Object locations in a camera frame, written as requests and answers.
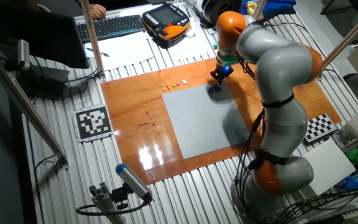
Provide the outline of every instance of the wooden table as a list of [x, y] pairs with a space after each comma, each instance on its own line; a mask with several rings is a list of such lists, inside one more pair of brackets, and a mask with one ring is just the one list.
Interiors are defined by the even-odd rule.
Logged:
[[[102, 83], [103, 95], [123, 163], [126, 163], [146, 184], [152, 184], [199, 167], [238, 155], [242, 145], [227, 147], [184, 160], [173, 132], [162, 94], [215, 82], [209, 74], [214, 70], [214, 58], [179, 67], [150, 72], [134, 77]], [[240, 65], [227, 81], [237, 107], [250, 129], [262, 110], [255, 81], [244, 74]], [[166, 84], [187, 81], [167, 90]], [[308, 118], [327, 113], [341, 122], [318, 83], [313, 81], [294, 89], [296, 99], [305, 107]], [[252, 148], [260, 144], [255, 138]]]

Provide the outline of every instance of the pen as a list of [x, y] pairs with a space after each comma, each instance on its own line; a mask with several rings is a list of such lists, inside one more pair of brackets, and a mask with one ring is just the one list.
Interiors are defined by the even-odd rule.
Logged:
[[[93, 52], [93, 49], [92, 49], [92, 48], [87, 47], [87, 49]], [[105, 56], [105, 57], [110, 57], [108, 54], [103, 53], [103, 52], [100, 52], [100, 54], [103, 55], [103, 56]]]

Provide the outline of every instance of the white paper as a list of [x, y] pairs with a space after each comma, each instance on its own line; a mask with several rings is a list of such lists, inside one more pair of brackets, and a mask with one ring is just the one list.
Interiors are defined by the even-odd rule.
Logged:
[[200, 25], [196, 25], [196, 35], [193, 38], [185, 37], [179, 43], [168, 48], [171, 58], [174, 62], [181, 59], [203, 56], [208, 58], [205, 47], [205, 36], [200, 31]]
[[[101, 56], [104, 70], [119, 68], [134, 63], [143, 62], [153, 58], [153, 52], [147, 41], [148, 35], [145, 32], [114, 37], [98, 41], [99, 50], [109, 57]], [[91, 43], [86, 43], [85, 53], [87, 57], [94, 57]]]

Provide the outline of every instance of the white sheet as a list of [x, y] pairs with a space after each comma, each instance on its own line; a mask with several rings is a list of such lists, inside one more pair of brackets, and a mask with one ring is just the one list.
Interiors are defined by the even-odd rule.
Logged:
[[[104, 70], [132, 65], [153, 58], [147, 38], [148, 35], [145, 32], [138, 32], [98, 41], [100, 52], [109, 55], [109, 57], [101, 56]], [[94, 57], [93, 51], [88, 50], [88, 48], [92, 49], [91, 43], [86, 43], [84, 46], [86, 56]]]

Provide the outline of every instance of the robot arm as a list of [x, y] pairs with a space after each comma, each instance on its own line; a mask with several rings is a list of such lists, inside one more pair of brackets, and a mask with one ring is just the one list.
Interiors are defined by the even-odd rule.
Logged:
[[263, 208], [264, 202], [300, 190], [313, 180], [309, 162], [291, 156], [302, 142], [308, 122], [292, 90], [314, 80], [321, 72], [322, 60], [312, 48], [253, 22], [253, 18], [237, 12], [221, 14], [217, 23], [217, 65], [211, 74], [219, 86], [229, 76], [225, 71], [231, 73], [231, 65], [238, 63], [236, 53], [256, 64], [255, 80], [265, 108], [266, 129], [256, 153], [259, 166], [252, 171], [252, 178], [237, 181], [246, 182], [242, 194], [245, 206], [252, 204], [257, 210]]

